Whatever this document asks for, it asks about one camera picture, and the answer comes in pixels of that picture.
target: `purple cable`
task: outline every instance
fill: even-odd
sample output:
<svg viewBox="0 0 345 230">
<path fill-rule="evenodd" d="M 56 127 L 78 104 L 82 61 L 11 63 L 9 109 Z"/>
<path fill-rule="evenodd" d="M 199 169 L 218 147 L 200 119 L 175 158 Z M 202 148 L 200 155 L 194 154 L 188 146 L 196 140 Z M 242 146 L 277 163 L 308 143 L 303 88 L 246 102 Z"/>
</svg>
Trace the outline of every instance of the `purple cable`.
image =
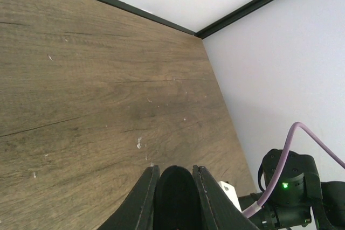
<svg viewBox="0 0 345 230">
<path fill-rule="evenodd" d="M 329 154 L 338 164 L 340 164 L 345 169 L 345 163 L 339 157 L 337 157 L 310 129 L 308 129 L 307 126 L 305 126 L 301 122 L 295 122 L 292 124 L 287 134 L 285 145 L 282 150 L 277 168 L 273 174 L 273 177 L 269 185 L 266 188 L 266 191 L 263 193 L 263 195 L 259 198 L 258 201 L 256 201 L 254 204 L 252 204 L 251 206 L 249 206 L 248 208 L 242 211 L 242 214 L 246 216 L 247 218 L 250 218 L 252 215 L 257 213 L 270 197 L 274 187 L 276 186 L 280 178 L 281 172 L 284 168 L 287 156 L 289 154 L 292 137 L 297 127 L 300 127 L 301 129 L 303 129 L 324 151 L 326 151 L 327 154 Z"/>
</svg>

